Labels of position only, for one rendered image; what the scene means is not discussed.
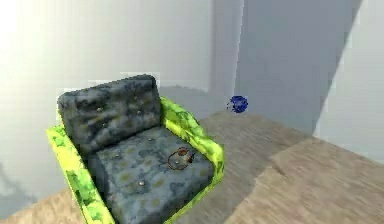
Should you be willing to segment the blue ball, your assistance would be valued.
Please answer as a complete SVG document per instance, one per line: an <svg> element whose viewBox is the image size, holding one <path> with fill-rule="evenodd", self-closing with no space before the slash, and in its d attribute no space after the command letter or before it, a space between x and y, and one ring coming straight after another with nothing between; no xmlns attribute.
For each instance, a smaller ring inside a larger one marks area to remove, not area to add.
<svg viewBox="0 0 384 224"><path fill-rule="evenodd" d="M227 109L234 113L245 112L248 107L248 100L240 95L232 96L227 103Z"/></svg>

